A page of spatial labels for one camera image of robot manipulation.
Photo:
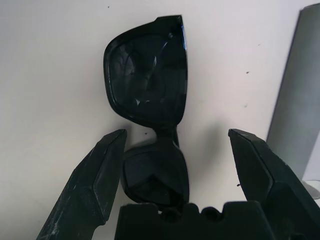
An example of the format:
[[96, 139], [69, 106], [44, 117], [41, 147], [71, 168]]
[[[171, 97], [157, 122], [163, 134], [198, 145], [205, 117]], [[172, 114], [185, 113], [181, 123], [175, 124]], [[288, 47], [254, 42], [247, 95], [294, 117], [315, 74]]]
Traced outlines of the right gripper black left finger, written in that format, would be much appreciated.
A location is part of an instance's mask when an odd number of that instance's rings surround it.
[[90, 240], [109, 220], [119, 185], [127, 131], [101, 138], [73, 170], [39, 240]]

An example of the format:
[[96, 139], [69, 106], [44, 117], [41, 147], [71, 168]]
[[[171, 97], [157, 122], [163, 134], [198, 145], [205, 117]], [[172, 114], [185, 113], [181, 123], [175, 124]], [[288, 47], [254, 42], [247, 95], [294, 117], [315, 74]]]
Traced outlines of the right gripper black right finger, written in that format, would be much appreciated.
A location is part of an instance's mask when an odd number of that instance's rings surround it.
[[318, 240], [320, 208], [291, 168], [256, 135], [228, 131], [240, 186], [257, 201], [278, 240]]

